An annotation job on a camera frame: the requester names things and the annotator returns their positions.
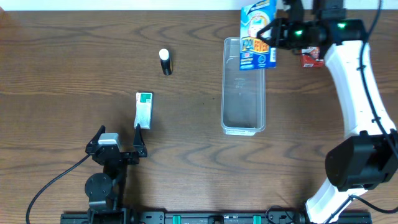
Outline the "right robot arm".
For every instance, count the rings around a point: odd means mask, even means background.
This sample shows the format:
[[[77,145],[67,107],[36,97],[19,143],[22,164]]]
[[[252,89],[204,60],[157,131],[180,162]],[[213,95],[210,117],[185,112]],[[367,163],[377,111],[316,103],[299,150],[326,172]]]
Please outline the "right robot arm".
[[[391,180],[397,171],[397,128],[390,119],[373,74],[372,28],[348,19],[342,1],[314,1],[305,21],[300,1],[286,1],[286,18],[266,26],[264,42],[278,49],[318,47],[341,106],[345,139],[325,159],[326,179],[305,202],[295,223],[370,223],[368,213],[344,214],[353,201]]]

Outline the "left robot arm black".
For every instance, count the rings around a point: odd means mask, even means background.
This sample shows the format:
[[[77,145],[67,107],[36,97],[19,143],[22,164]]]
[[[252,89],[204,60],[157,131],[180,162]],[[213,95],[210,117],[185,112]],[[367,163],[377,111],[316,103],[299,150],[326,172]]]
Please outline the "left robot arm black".
[[[123,206],[127,167],[138,165],[139,159],[147,157],[147,148],[141,135],[141,126],[136,126],[133,151],[120,150],[119,134],[107,133],[101,126],[86,145],[85,152],[103,166],[103,171],[93,174],[85,184],[89,199],[87,223],[139,223],[137,213]]]

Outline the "red medicine box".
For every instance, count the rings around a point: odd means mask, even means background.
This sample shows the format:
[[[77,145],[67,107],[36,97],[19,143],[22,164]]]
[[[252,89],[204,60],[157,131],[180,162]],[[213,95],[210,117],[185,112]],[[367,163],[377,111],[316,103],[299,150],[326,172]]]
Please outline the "red medicine box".
[[[303,68],[324,66],[324,60],[320,59],[319,47],[307,47],[300,50],[300,63]]]

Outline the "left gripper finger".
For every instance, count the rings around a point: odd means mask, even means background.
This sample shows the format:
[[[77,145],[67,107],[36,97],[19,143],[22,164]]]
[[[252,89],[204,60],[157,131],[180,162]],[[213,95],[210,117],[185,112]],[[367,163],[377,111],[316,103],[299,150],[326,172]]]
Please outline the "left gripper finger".
[[[90,142],[88,143],[89,146],[93,146],[93,145],[97,145],[98,141],[100,139],[100,136],[105,133],[105,126],[101,125],[101,127],[99,128],[99,130],[97,131],[97,133],[94,135],[94,137],[90,140]]]
[[[134,146],[136,151],[145,151],[146,150],[146,145],[145,145],[144,140],[143,140],[143,138],[141,136],[141,125],[140,124],[137,124],[137,126],[136,126],[133,146]]]

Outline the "blue Kool Fever box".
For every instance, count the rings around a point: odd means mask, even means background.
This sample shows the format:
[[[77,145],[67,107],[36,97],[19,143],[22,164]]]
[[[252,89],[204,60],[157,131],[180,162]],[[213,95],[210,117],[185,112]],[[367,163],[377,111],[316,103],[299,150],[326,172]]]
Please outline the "blue Kool Fever box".
[[[241,8],[240,25],[240,70],[276,68],[276,48],[270,47],[263,39],[271,36],[271,30],[260,33],[275,18],[275,0],[262,0]]]

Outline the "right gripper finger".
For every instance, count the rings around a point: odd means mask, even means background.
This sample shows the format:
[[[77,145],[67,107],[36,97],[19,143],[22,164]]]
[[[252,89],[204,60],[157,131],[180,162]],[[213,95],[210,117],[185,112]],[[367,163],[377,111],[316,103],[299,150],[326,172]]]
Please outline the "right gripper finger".
[[[270,47],[278,47],[280,39],[280,28],[282,19],[274,19],[264,28],[257,32],[256,38]]]
[[[301,22],[304,18],[304,8],[301,0],[282,0],[283,9],[288,13],[289,22]]]

